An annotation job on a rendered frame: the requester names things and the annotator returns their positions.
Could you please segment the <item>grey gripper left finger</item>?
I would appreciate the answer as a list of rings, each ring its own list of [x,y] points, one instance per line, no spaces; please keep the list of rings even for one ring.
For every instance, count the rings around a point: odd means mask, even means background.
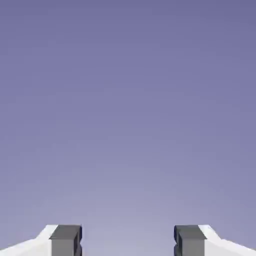
[[[48,224],[33,239],[0,250],[0,256],[83,256],[83,228],[77,224]]]

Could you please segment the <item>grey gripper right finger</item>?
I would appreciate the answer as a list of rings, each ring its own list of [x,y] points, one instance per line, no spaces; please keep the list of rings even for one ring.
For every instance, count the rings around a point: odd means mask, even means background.
[[[222,239],[208,224],[175,225],[173,256],[256,256],[256,249]]]

